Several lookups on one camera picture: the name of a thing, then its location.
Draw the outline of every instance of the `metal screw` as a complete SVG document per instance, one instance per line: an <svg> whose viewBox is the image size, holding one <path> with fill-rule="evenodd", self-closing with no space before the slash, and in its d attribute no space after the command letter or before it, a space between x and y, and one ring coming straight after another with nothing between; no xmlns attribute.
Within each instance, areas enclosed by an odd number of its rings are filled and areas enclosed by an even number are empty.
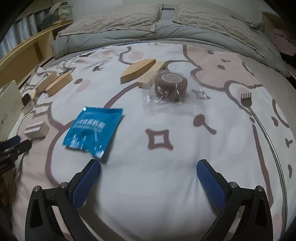
<svg viewBox="0 0 296 241"><path fill-rule="evenodd" d="M232 188L237 188L238 186L236 182L230 182L229 184Z"/></svg>
<svg viewBox="0 0 296 241"><path fill-rule="evenodd" d="M66 188L68 186L67 182L63 182L59 185L61 188Z"/></svg>
<svg viewBox="0 0 296 241"><path fill-rule="evenodd" d="M264 187L262 187L262 186L258 186L257 189L258 189L260 192L263 192L263 191L264 191Z"/></svg>
<svg viewBox="0 0 296 241"><path fill-rule="evenodd" d="M39 189L40 189L40 186L35 186L35 187L33 188L34 192L39 191Z"/></svg>

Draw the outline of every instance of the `brown tape roll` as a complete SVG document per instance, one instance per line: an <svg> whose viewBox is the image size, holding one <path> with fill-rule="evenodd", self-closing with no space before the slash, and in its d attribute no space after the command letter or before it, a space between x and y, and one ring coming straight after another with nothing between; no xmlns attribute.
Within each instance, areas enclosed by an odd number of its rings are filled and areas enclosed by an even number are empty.
<svg viewBox="0 0 296 241"><path fill-rule="evenodd" d="M163 101L180 101L186 95L187 79L171 71L156 73L155 93Z"/></svg>

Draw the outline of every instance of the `blue gripper pad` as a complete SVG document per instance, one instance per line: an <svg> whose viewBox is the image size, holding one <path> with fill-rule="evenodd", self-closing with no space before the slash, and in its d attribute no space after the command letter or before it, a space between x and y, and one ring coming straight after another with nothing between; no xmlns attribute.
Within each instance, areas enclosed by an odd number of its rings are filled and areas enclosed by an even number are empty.
<svg viewBox="0 0 296 241"><path fill-rule="evenodd" d="M3 142L3 148L8 149L20 143L20 136L14 136Z"/></svg>
<svg viewBox="0 0 296 241"><path fill-rule="evenodd" d="M221 187L219 182L216 180L216 178L213 175L214 169L211 167L211 165L206 160L200 160L197 163L196 171L197 176L205 189L206 193L210 196L212 202L214 203L215 207L220 208L221 210L224 209L226 205L226 193L224 189Z"/></svg>
<svg viewBox="0 0 296 241"><path fill-rule="evenodd" d="M100 175L101 165L97 160L92 159L90 162L91 161L93 161L92 165L86 173L84 171L87 166L83 169L81 173L85 173L85 175L81 178L80 182L72 192L72 206L74 209L83 205L92 186Z"/></svg>

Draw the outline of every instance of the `blue packet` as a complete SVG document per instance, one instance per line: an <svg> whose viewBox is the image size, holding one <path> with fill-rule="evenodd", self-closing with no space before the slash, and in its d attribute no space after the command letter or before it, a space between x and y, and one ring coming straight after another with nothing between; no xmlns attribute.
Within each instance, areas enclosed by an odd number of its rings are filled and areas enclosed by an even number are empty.
<svg viewBox="0 0 296 241"><path fill-rule="evenodd" d="M121 116L122 109L84 107L66 134L63 145L88 151L100 159Z"/></svg>

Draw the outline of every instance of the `metal fork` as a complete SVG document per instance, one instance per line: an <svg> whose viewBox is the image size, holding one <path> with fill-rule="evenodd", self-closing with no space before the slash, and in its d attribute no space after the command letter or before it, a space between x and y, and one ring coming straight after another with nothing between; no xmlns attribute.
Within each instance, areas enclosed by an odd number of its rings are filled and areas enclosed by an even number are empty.
<svg viewBox="0 0 296 241"><path fill-rule="evenodd" d="M253 117L255 118L255 120L257 121L258 125L260 126L268 144L269 147L271 149L272 155L274 157L275 163L276 163L276 167L278 169L278 173L279 173L279 178L280 178L280 182L281 182L281 188L282 188L282 192L283 192L283 203L284 203L284 215L285 215L285 219L283 221L283 228L281 231L281 235L283 235L286 231L286 225L287 225L287 211L288 211L288 204L287 204L287 189L286 189L286 184L285 184L285 179L284 179L284 174L283 174L283 170L281 168L281 164L279 162L279 158L276 154L276 151L271 143L271 140L266 132L266 130L264 129L263 125L261 124L260 120L258 119L258 117L256 116L256 114L254 113L254 111L251 108L252 105L252 93L246 93L246 94L241 94L241 103L244 107L248 108L248 110L251 112L251 114L253 115Z"/></svg>

